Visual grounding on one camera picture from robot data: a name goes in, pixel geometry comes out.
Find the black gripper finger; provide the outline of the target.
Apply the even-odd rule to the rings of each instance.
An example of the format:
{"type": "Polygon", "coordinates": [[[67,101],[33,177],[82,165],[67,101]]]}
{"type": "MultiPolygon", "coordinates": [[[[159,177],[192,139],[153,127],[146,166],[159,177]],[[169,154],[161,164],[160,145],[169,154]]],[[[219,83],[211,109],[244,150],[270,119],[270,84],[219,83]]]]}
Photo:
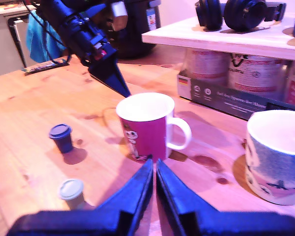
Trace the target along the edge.
{"type": "Polygon", "coordinates": [[[156,188],[174,235],[217,235],[211,225],[217,209],[188,188],[160,159],[156,163],[156,188]]]}
{"type": "Polygon", "coordinates": [[[117,66],[113,54],[102,50],[102,83],[122,96],[130,96],[130,90],[117,66]]]}
{"type": "Polygon", "coordinates": [[[101,83],[102,83],[102,65],[103,65],[102,62],[103,60],[100,60],[96,64],[88,68],[88,71],[91,74],[91,76],[95,77],[101,83]]]}
{"type": "Polygon", "coordinates": [[[153,187],[153,162],[147,160],[133,177],[96,210],[97,236],[133,236],[146,210],[153,187]]]}

